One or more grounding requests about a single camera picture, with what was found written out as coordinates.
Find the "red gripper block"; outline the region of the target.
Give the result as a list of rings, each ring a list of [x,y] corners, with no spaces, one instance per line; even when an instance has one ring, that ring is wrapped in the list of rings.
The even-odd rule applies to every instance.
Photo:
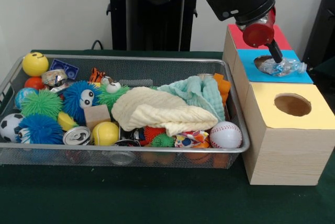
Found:
[[[273,7],[265,16],[254,21],[242,30],[244,42],[250,47],[266,45],[275,63],[283,61],[283,54],[274,40],[276,9]]]

